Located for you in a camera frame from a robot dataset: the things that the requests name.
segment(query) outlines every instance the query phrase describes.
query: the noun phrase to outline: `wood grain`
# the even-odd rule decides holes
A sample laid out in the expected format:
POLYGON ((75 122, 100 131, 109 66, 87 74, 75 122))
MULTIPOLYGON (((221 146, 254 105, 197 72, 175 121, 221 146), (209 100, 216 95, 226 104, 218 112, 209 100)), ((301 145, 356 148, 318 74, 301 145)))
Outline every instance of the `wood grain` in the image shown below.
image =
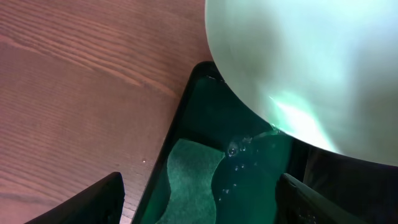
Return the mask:
POLYGON ((193 0, 0 0, 0 223, 112 171, 131 221, 190 71, 211 60, 203 17, 193 0))

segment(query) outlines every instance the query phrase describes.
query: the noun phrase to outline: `water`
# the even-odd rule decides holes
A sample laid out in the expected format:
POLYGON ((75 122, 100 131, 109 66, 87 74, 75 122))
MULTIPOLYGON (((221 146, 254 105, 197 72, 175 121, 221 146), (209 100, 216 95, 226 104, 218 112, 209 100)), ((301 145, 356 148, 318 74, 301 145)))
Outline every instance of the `water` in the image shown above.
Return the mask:
POLYGON ((232 138, 213 176, 216 223, 273 223, 275 184, 287 167, 290 139, 275 128, 232 138))

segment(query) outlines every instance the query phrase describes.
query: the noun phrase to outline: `sponge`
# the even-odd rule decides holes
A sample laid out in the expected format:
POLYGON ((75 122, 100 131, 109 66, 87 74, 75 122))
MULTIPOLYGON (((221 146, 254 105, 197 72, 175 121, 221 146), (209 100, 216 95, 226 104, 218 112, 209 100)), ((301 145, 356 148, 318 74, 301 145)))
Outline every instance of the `sponge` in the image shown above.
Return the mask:
POLYGON ((221 151, 179 139, 167 159, 171 195, 157 224, 214 224, 216 203, 211 180, 223 158, 221 151))

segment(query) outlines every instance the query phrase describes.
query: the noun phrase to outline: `white ceramic bowl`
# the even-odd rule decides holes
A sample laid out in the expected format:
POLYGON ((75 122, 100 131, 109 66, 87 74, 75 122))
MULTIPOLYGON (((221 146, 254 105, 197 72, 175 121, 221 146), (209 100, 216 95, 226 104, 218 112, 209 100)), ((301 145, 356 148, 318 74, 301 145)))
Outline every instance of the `white ceramic bowl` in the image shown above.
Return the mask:
POLYGON ((206 32, 227 84, 260 117, 398 166, 398 1, 207 0, 206 32))

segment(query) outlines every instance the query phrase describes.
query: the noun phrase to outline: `brown wooden surface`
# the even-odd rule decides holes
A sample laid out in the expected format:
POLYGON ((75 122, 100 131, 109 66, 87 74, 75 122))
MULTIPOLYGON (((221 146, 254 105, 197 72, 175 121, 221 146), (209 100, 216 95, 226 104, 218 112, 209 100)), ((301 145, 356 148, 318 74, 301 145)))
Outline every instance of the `brown wooden surface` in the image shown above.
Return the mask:
POLYGON ((0 223, 112 171, 129 223, 203 60, 204 0, 0 0, 0 223))

